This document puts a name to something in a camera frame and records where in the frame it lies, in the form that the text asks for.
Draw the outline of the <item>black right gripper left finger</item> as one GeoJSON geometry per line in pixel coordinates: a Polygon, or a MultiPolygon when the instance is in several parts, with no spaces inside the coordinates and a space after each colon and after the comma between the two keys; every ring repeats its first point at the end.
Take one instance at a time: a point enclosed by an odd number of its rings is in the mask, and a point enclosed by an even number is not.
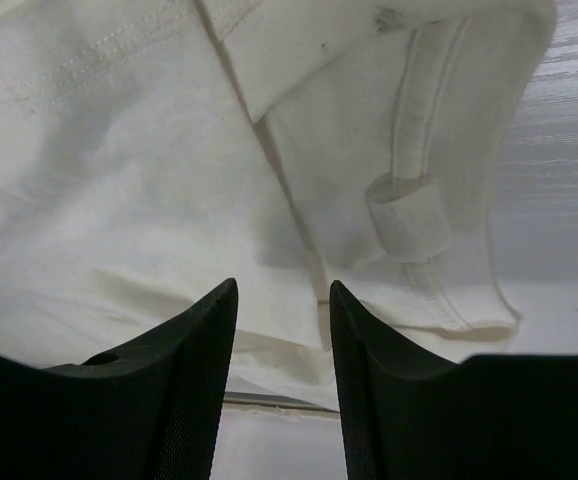
{"type": "Polygon", "coordinates": [[[206,479],[238,310],[228,279],[86,362],[0,357],[0,479],[206,479]]]}

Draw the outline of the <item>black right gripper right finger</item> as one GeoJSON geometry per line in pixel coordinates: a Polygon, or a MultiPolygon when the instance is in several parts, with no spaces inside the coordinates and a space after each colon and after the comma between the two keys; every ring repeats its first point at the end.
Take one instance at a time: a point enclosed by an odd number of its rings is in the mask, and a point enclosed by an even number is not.
{"type": "Polygon", "coordinates": [[[351,479],[578,479],[578,356],[450,362],[340,282],[330,329],[351,479]]]}

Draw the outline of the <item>cream white t shirt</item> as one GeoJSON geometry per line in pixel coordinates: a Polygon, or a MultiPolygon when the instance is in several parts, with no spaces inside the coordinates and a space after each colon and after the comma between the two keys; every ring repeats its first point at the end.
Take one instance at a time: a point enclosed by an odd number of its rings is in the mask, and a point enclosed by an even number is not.
{"type": "Polygon", "coordinates": [[[0,355],[79,362],[227,278],[231,374],[337,405],[328,289],[453,362],[520,316],[490,177],[551,1],[0,1],[0,355]]]}

